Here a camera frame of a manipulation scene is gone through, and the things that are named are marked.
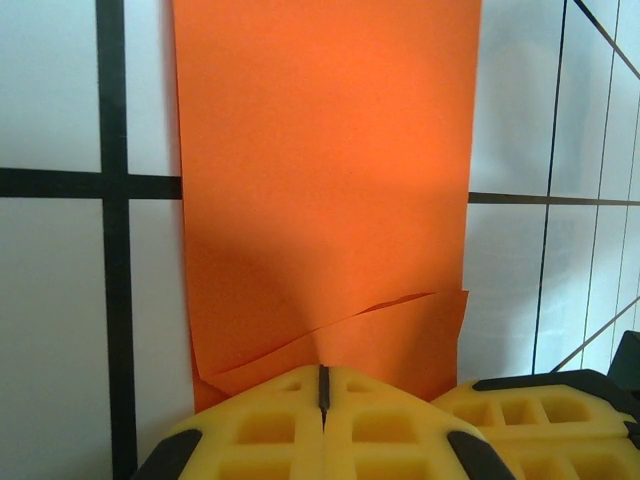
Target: grid background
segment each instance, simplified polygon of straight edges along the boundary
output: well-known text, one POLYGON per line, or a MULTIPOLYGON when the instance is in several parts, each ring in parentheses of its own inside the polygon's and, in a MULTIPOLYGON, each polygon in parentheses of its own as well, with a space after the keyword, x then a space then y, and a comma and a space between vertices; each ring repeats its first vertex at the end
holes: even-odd
MULTIPOLYGON (((0 476, 129 478, 193 403, 170 12, 7 5, 0 476)), ((640 317, 640 1, 485 0, 481 35, 460 379, 606 372, 640 317)))

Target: black grid line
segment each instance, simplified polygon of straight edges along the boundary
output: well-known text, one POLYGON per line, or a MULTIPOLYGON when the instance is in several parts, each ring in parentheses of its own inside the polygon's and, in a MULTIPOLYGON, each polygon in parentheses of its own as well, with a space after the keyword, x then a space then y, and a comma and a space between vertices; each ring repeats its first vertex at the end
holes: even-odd
MULTIPOLYGON (((616 10, 616 27, 615 27, 615 36, 618 35, 618 15, 620 14, 620 1, 618 1, 618 8, 616 10)), ((598 178, 598 198, 600 198, 600 194, 602 192, 602 172, 604 171, 604 158, 605 158, 605 149, 607 146, 607 130, 609 127, 609 108, 611 107, 611 85, 613 82, 613 62, 615 60, 615 49, 611 50, 611 67, 609 69, 609 91, 607 93, 607 110, 604 117, 604 135, 602 138, 602 156, 600 158, 600 175, 598 178)), ((587 290, 587 308, 584 314, 584 329, 582 332, 582 343, 584 344, 587 340, 587 327, 589 320, 589 306, 591 303, 591 287, 593 285, 593 262, 595 260, 596 253, 596 240, 598 237, 598 217, 600 215, 600 205, 596 205, 596 220, 593 226, 593 245, 591 246, 591 262, 589 265, 589 287, 587 290)), ((584 353, 580 356, 580 368, 582 368, 584 364, 584 353)))
POLYGON ((591 205, 640 207, 640 201, 606 198, 555 197, 550 195, 519 195, 511 193, 469 192, 469 203, 488 205, 591 205))
POLYGON ((557 372, 562 367, 564 367, 567 363, 569 363, 576 355, 582 353, 587 345, 589 345, 596 338, 598 338, 602 334, 602 332, 606 331, 611 325, 613 325, 622 315, 627 313, 631 308, 636 308, 637 310, 639 300, 640 300, 640 296, 636 296, 635 300, 633 300, 629 305, 627 305, 622 310, 620 310, 620 312, 618 312, 611 320, 609 320, 602 327, 600 327, 600 329, 597 332, 595 332, 593 335, 587 338, 584 342, 582 342, 582 345, 576 348, 564 360, 562 360, 558 365, 556 365, 553 368, 553 370, 551 370, 551 373, 557 372))
MULTIPOLYGON (((633 149, 631 150, 631 172, 629 172, 629 187, 627 189, 627 200, 631 198, 631 185, 633 183, 633 167, 636 161, 636 142, 638 140, 638 120, 640 120, 640 93, 638 94, 638 108, 636 109, 636 128, 633 134, 633 149)), ((627 226, 629 224, 629 207, 626 207, 624 214, 624 233, 622 234, 622 252, 620 253, 620 271, 618 272, 618 292, 616 294, 616 312, 620 306, 620 284, 622 283, 622 266, 624 265, 624 250, 627 243, 627 226)), ((613 360, 615 352, 616 324, 613 322, 613 335, 611 337, 611 355, 609 355, 609 363, 613 360)))
POLYGON ((96 0, 100 156, 107 356, 114 480, 131 478, 138 467, 129 199, 125 188, 127 110, 123 0, 96 0))
MULTIPOLYGON (((640 72, 638 72, 638 69, 631 63, 629 58, 620 49, 620 47, 616 43, 616 38, 611 38, 611 36, 607 33, 607 31, 604 29, 602 24, 598 21, 595 15, 591 13, 589 8, 587 8, 587 6, 582 2, 582 0, 573 0, 573 1, 578 6, 578 8, 582 10, 582 13, 585 14, 585 16, 589 19, 589 21, 593 24, 593 26, 596 27, 596 29, 600 32, 600 34, 604 37, 604 39, 609 43, 609 45, 613 47, 614 52, 620 56, 620 59, 627 65, 627 67, 629 67, 629 69, 633 72, 636 78, 640 80, 640 72)), ((616 13, 616 33, 614 35, 617 35, 617 31, 618 31, 618 13, 619 12, 620 12, 620 1, 618 0, 618 12, 616 13)))
POLYGON ((129 199, 180 200, 180 177, 105 175, 93 172, 0 168, 0 197, 106 199, 113 192, 129 199))
MULTIPOLYGON (((551 182, 553 180, 553 158, 556 147, 556 131, 558 127, 558 100, 560 98, 560 79, 562 77, 562 55, 564 53, 564 33, 567 23, 567 0, 562 6, 562 24, 560 26, 560 48, 558 51, 558 71, 556 74, 556 93, 553 103, 553 122, 551 127, 551 151, 549 153, 549 177, 547 179, 547 197, 551 196, 551 182)), ((544 228, 542 231, 542 252, 540 255, 540 278, 538 280, 538 300, 536 305, 536 324, 533 337, 533 355, 531 359, 531 374, 536 373, 536 356, 538 353, 538 336, 540 332, 540 306, 542 304, 542 286, 544 280, 544 262, 547 253, 547 236, 549 232, 549 204, 544 210, 544 228)))

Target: yellow plastic part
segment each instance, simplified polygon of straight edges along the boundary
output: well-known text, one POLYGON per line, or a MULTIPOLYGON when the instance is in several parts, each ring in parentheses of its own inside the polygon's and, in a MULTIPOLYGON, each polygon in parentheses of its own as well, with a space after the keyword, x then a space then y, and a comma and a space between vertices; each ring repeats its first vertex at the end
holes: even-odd
POLYGON ((490 442, 626 437, 625 421, 606 400, 566 385, 476 391, 473 382, 450 390, 432 404, 478 427, 490 442))
POLYGON ((467 480, 447 433, 471 425, 350 368, 331 368, 325 478, 467 480))
POLYGON ((640 453, 624 438, 493 442, 518 480, 637 480, 640 453))
POLYGON ((640 451, 607 401, 566 385, 476 391, 460 385, 433 405, 475 425, 518 480, 640 479, 640 451))
POLYGON ((176 426, 202 432, 180 480, 320 480, 318 367, 301 367, 176 426))
POLYGON ((174 428, 202 432, 180 480, 467 480, 447 440, 473 426, 349 368, 332 367, 322 426, 317 366, 301 367, 174 428))

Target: thin black line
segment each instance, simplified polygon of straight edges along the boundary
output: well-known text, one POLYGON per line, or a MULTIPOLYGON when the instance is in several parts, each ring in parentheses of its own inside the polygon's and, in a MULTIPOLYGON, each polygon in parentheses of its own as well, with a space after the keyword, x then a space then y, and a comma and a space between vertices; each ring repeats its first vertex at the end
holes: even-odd
MULTIPOLYGON (((620 13, 620 1, 618 1, 618 8, 617 8, 617 12, 616 12, 616 29, 615 29, 615 36, 618 35, 618 15, 620 13)), ((604 171, 604 157, 605 157, 605 150, 606 150, 606 145, 607 145, 607 130, 609 128, 609 109, 611 107, 611 86, 613 83, 613 63, 615 60, 615 50, 611 51, 611 68, 609 69, 609 90, 607 93, 607 110, 605 113, 605 117, 604 117, 604 135, 602 136, 602 155, 600 157, 600 175, 599 175, 599 179, 598 179, 598 198, 600 198, 600 194, 602 192, 602 172, 604 171)), ((593 263, 594 263, 594 259, 595 259, 595 253, 596 253, 596 239, 598 237, 598 218, 600 216, 600 205, 596 206, 596 220, 594 222, 594 226, 593 226, 593 246, 591 247, 591 263, 589 265, 589 287, 587 290, 587 308, 585 310, 585 314, 584 314, 584 330, 582 332, 582 341, 584 343, 584 341, 587 338, 587 327, 588 327, 588 323, 589 323, 589 306, 591 303, 591 287, 593 284, 593 263)), ((584 355, 581 355, 580 357, 580 368, 582 368, 584 364, 584 355)))
MULTIPOLYGON (((635 164, 635 152, 636 141, 638 140, 638 120, 640 119, 640 94, 638 95, 638 107, 636 109, 636 129, 633 134, 633 149, 631 150, 631 171, 629 172, 629 187, 627 189, 627 200, 631 198, 631 185, 633 180, 633 166, 635 164)), ((618 293, 616 294, 616 312, 620 305, 620 284, 622 283, 622 265, 624 264, 624 247, 627 243, 627 225, 629 223, 629 207, 627 207, 624 214, 624 233, 622 235, 622 252, 620 254, 620 271, 618 272, 618 293)), ((613 323, 613 335, 611 336, 611 355, 609 356, 609 363, 613 360, 615 353, 615 337, 616 337, 616 322, 613 323)))
POLYGON ((491 205, 606 205, 640 207, 640 201, 604 198, 553 197, 546 195, 514 195, 509 193, 469 192, 469 203, 491 205))
POLYGON ((605 323, 602 327, 600 327, 600 329, 594 333, 593 335, 591 335, 588 339, 586 339, 584 342, 582 342, 582 345, 580 345, 578 348, 576 348, 573 352, 571 352, 567 358, 565 358, 564 360, 562 360, 558 365, 556 365, 553 370, 551 370, 551 373, 553 372, 557 372, 558 370, 560 370, 562 367, 564 367, 567 363, 569 363, 576 355, 578 355, 580 352, 582 352, 585 347, 587 345, 589 345, 591 342, 593 342, 596 338, 598 338, 598 336, 600 334, 602 334, 602 332, 604 332, 607 328, 609 328, 611 325, 613 325, 615 323, 616 320, 618 320, 622 315, 624 315, 625 313, 627 313, 627 311, 633 307, 634 305, 636 305, 638 303, 638 300, 640 300, 640 296, 637 296, 635 300, 633 300, 629 305, 627 305, 626 307, 624 307, 622 310, 620 310, 619 313, 616 314, 615 317, 613 317, 611 320, 609 320, 607 323, 605 323))
MULTIPOLYGON (((616 41, 613 38, 611 38, 611 36, 607 33, 607 31, 604 29, 602 24, 596 19, 593 13, 591 13, 591 11, 582 2, 582 0, 574 0, 574 3, 578 6, 578 8, 580 8, 580 10, 582 10, 582 13, 584 13, 587 16, 589 21, 593 24, 594 27, 596 27, 596 29, 605 38, 605 40, 609 43, 609 45, 613 47, 613 50, 618 54, 620 59, 627 65, 627 67, 629 67, 629 69, 633 72, 636 78, 640 79, 640 72, 638 72, 638 69, 631 63, 631 61, 623 53, 623 51, 620 50, 620 47, 618 46, 616 41)), ((620 2, 618 1, 618 13, 619 11, 620 11, 620 2)), ((617 30, 618 30, 618 19, 616 14, 616 33, 617 33, 617 30)))
MULTIPOLYGON (((638 273, 638 286, 636 287, 636 297, 640 297, 640 272, 638 273)), ((631 327, 631 330, 636 329, 637 318, 638 318, 638 304, 636 303, 636 306, 633 310, 633 326, 631 327)))
MULTIPOLYGON (((564 53, 564 32, 567 19, 567 0, 562 7, 562 25, 560 27, 560 50, 558 52, 558 72, 556 74, 556 94, 553 103, 553 124, 551 127, 551 151, 549 153, 549 177, 547 179, 547 197, 551 196, 553 180, 553 157, 556 148, 556 131, 558 125, 558 100, 560 98, 560 78, 562 76, 562 55, 564 53)), ((538 334, 540 332, 540 306, 542 304, 542 284, 544 280, 544 262, 547 255, 547 236, 549 231, 549 204, 544 210, 544 229, 542 232, 542 253, 540 255, 540 279, 538 281, 538 303, 536 306, 536 326, 533 337, 533 356, 531 360, 531 374, 536 373, 536 355, 538 353, 538 334)))

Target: white panel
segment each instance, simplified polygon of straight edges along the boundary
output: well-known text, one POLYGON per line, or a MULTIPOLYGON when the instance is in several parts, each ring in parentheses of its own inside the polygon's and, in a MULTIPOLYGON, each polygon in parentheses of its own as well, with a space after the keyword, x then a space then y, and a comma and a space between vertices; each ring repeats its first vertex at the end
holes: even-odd
POLYGON ((549 209, 536 373, 551 371, 582 343, 595 215, 593 206, 549 209))
POLYGON ((640 207, 629 207, 617 312, 635 300, 640 278, 640 207))
POLYGON ((616 354, 616 350, 618 349, 618 345, 620 345, 620 340, 622 340, 624 332, 627 330, 633 330, 634 314, 635 311, 632 307, 615 321, 615 325, 613 326, 613 341, 611 343, 611 360, 613 360, 613 357, 616 354))
POLYGON ((626 200, 629 194, 639 99, 640 80, 616 55, 600 198, 626 200))
POLYGON ((0 200, 0 478, 111 478, 99 200, 0 200))
POLYGON ((640 202, 640 122, 636 125, 636 148, 633 154, 633 174, 631 175, 631 192, 629 199, 640 202))
POLYGON ((542 205, 469 205, 460 381, 531 373, 544 213, 542 205))
POLYGON ((131 275, 138 458, 193 415, 181 203, 133 200, 131 275))
POLYGON ((125 2, 129 171, 179 175, 171 2, 125 2))
POLYGON ((483 2, 471 190, 547 193, 562 2, 483 2))
POLYGON ((587 313, 587 338, 616 314, 625 217, 625 207, 600 207, 587 313))
POLYGON ((575 3, 569 1, 558 97, 552 195, 598 196, 612 53, 613 48, 600 32, 575 3))
POLYGON ((616 43, 640 70, 640 0, 620 0, 616 43))
POLYGON ((605 375, 611 365, 613 325, 598 335, 583 352, 582 368, 590 368, 605 375))
POLYGON ((0 166, 100 170, 95 1, 1 9, 0 166))
POLYGON ((596 20, 604 27, 611 38, 614 38, 616 31, 616 15, 618 11, 617 0, 583 0, 589 11, 593 13, 596 20))

